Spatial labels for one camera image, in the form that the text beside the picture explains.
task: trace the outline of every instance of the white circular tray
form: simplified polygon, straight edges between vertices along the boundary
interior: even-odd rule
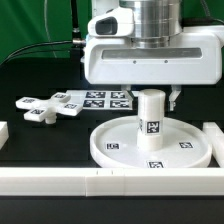
[[[205,134],[187,123],[164,118],[163,147],[157,151],[137,147],[138,117],[122,117],[97,127],[90,137],[93,159],[105,168],[207,167],[212,147]]]

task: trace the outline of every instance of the white block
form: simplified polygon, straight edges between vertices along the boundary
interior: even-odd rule
[[[0,149],[9,138],[7,122],[0,122]]]

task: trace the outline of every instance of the metal cylinder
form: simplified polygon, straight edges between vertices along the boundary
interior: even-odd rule
[[[131,34],[136,48],[169,45],[169,37],[182,32],[182,0],[120,0],[120,7],[131,8],[135,29]]]

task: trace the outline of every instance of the green wall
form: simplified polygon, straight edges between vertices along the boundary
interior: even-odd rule
[[[207,0],[213,17],[224,20],[224,1]],[[45,0],[0,0],[0,61],[26,45],[48,41],[44,24]],[[91,18],[91,1],[78,0],[83,36]],[[184,1],[184,17],[204,16],[200,0]],[[72,31],[70,0],[48,0],[48,28],[51,40],[70,40]],[[35,56],[53,57],[52,53]],[[57,57],[68,54],[57,53]]]

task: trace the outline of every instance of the cross-shaped piece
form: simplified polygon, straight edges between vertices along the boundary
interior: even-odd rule
[[[16,106],[20,109],[29,110],[24,114],[25,120],[54,124],[56,122],[56,113],[68,116],[76,116],[83,105],[68,103],[71,96],[66,93],[56,93],[49,100],[39,100],[37,98],[23,97],[16,101]]]

